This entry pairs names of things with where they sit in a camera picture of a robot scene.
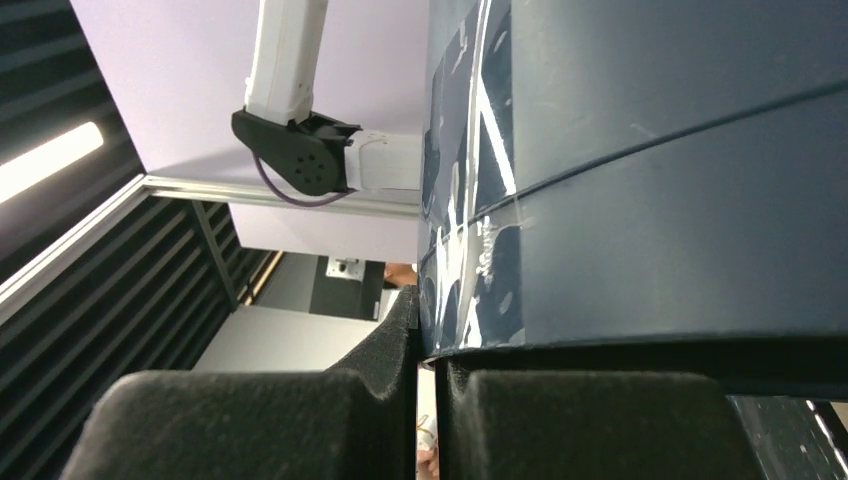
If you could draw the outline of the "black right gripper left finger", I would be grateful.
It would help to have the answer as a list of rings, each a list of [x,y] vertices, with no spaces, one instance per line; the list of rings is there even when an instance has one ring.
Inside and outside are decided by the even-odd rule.
[[[412,479],[419,292],[322,371],[143,371],[101,397],[65,479]]]

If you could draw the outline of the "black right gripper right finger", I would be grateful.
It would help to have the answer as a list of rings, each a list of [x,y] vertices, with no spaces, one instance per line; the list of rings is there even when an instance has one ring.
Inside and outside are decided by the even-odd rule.
[[[445,479],[758,479],[713,380],[681,373],[436,365]]]

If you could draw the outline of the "black cylindrical bucket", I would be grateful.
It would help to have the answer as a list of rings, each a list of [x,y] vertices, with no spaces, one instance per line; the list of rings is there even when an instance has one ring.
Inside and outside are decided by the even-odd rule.
[[[843,479],[847,5],[434,1],[436,369],[715,381],[758,479]]]

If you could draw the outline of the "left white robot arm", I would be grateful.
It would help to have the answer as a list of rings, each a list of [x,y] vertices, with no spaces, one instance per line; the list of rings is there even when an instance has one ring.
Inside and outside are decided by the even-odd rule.
[[[234,136],[282,201],[314,208],[367,191],[416,191],[422,141],[313,111],[314,80],[328,4],[263,1]]]

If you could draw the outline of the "white device on far wall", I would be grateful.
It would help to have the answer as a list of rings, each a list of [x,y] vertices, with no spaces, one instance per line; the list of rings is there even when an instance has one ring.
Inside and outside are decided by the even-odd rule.
[[[325,276],[331,279],[361,282],[365,276],[367,262],[352,258],[329,257]]]

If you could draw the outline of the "aluminium rail base frame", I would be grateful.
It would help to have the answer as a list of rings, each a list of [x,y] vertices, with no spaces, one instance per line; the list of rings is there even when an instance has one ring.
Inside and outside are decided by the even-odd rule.
[[[139,243],[147,230],[207,217],[204,208],[196,214],[186,207],[187,201],[295,207],[265,187],[139,175],[1,284],[1,322],[12,319],[67,269],[73,270],[74,281],[80,280],[124,245]]]

